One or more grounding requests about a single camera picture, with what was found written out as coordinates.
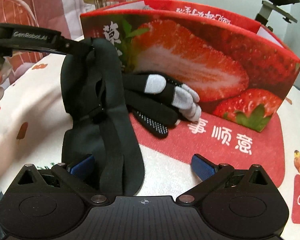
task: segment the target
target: strawberry box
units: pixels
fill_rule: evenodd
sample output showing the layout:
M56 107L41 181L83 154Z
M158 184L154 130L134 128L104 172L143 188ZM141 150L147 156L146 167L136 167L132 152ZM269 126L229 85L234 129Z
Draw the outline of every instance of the strawberry box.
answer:
M262 131L300 59L261 23L179 0L138 0L81 15L85 37L117 49L124 72L160 71L190 86L204 112Z

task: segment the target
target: gray fingertip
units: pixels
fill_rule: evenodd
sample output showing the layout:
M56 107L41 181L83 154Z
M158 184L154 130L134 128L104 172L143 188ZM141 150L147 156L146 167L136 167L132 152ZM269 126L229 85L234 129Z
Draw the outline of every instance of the gray fingertip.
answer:
M191 109L192 104L193 98L191 94L181 87L176 87L173 102L171 105L181 110L189 110Z
M193 103L190 109L186 109L186 110L180 109L179 111L185 118L187 118L188 116L191 117L195 115L196 108L197 108L197 104Z
M189 121L191 121L191 122L197 122L199 120L199 118L201 117L201 113L202 113L201 112L201 107L196 104L195 113L191 116L189 116L189 115L185 116L184 115L184 117L186 119L188 119Z
M148 76L145 93L146 94L159 94L166 87L166 79L158 74L151 74Z
M199 97L198 93L196 91L194 91L191 87L189 87L186 84L183 84L181 87L192 96L193 101L195 103L198 103L200 101L200 97Z

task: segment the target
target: blue gripper pad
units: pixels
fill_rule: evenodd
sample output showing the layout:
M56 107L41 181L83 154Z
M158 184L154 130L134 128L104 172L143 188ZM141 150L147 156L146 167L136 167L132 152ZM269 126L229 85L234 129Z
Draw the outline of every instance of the blue gripper pad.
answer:
M191 159L191 168L194 173L202 180L206 180L212 175L216 174L217 165L213 166L207 164L204 160L200 159L197 154L193 155Z
M67 166L67 171L77 177L85 180L94 170L95 159L93 155L87 154L80 160L73 162Z

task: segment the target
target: bird illustration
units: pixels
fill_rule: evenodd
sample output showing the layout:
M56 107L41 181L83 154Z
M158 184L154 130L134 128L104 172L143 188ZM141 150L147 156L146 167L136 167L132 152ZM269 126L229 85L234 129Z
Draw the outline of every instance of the bird illustration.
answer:
M294 166L300 174L300 152L298 150L294 151Z

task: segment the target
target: strawberry image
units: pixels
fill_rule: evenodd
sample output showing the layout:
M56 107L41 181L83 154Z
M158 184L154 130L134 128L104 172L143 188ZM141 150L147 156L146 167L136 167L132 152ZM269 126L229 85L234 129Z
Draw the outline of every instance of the strawberry image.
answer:
M260 132L282 101L267 90L252 88L237 97L222 101L213 114Z
M287 87L296 79L300 61L293 60L291 55L279 52L265 42L227 29L212 25L204 25L202 28L201 33L209 44L242 64L249 76L251 87L268 88L280 83Z
M194 89L201 102L239 95L249 78L238 61L213 49L206 41L172 20L155 20L133 37L134 71L161 71Z
M39 65L35 65L35 66L32 68L32 70L33 70L33 69L46 68L47 66L48 66L48 64L39 64Z

